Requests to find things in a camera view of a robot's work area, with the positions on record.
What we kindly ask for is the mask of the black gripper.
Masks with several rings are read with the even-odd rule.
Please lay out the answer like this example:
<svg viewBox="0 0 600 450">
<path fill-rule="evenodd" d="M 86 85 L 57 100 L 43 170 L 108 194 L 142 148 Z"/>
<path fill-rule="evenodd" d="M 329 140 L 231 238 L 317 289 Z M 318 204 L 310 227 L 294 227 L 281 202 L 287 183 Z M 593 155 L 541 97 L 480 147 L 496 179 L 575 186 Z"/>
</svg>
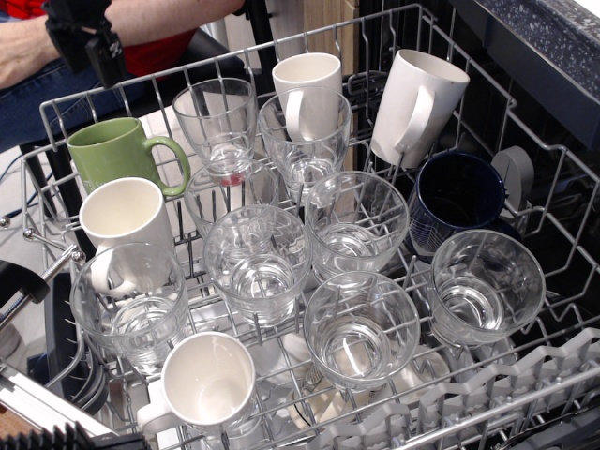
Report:
<svg viewBox="0 0 600 450">
<path fill-rule="evenodd" d="M 123 46 L 105 12 L 108 0 L 51 0 L 42 4 L 46 29 L 67 68 L 80 73 L 90 68 L 105 88 L 128 75 Z M 94 33 L 90 38 L 84 31 Z"/>
</svg>

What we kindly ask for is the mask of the person forearm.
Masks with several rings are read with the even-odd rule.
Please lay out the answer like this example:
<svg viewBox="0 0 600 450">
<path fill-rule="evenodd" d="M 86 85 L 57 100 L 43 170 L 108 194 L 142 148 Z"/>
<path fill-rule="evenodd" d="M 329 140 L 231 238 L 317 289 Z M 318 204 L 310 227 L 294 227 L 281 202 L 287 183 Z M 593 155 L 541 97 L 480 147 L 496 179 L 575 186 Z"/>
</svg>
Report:
<svg viewBox="0 0 600 450">
<path fill-rule="evenodd" d="M 172 37 L 234 13 L 241 1 L 113 1 L 105 11 L 121 43 L 134 46 Z M 9 88 L 59 57 L 39 16 L 1 24 L 1 87 Z"/>
</svg>

